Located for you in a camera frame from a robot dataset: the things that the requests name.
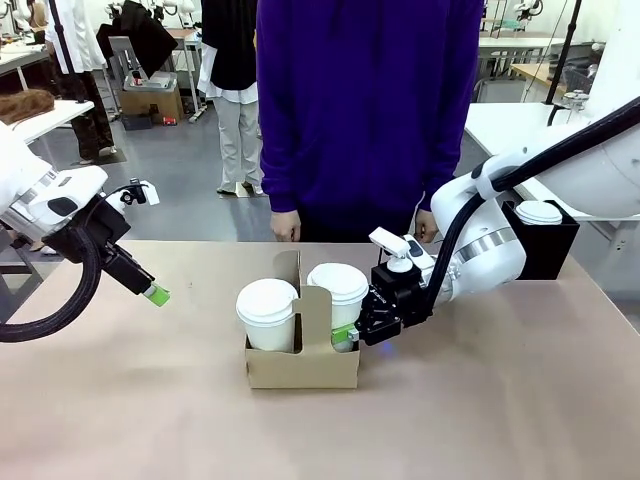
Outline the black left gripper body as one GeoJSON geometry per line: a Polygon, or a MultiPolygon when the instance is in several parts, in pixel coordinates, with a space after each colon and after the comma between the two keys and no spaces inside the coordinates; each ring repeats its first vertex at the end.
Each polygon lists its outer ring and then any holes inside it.
{"type": "Polygon", "coordinates": [[[155,278],[117,244],[129,230],[124,216],[106,200],[92,199],[65,226],[45,236],[43,242],[74,264],[84,261],[86,244],[91,243],[102,271],[135,295],[153,295],[155,278]]]}

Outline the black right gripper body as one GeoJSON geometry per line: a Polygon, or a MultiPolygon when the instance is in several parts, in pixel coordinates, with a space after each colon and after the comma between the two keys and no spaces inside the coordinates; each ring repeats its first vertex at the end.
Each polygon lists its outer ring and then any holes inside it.
{"type": "Polygon", "coordinates": [[[359,340],[373,346],[425,322],[433,314],[426,300],[422,273],[416,266],[405,273],[392,272],[387,263],[373,267],[369,293],[357,319],[359,340]]]}

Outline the person's left hand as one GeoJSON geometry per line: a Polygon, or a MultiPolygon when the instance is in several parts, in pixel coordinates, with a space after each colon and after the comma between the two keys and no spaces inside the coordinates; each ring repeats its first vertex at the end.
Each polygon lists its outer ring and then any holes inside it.
{"type": "Polygon", "coordinates": [[[416,211],[414,227],[414,237],[423,244],[431,243],[439,233],[433,213],[423,209],[416,211]]]}

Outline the person's right hand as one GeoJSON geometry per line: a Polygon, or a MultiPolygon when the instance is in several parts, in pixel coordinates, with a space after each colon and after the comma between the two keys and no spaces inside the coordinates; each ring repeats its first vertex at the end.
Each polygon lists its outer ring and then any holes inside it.
{"type": "Polygon", "coordinates": [[[290,212],[273,212],[271,229],[278,242],[299,242],[301,237],[301,220],[297,210],[290,212]]]}

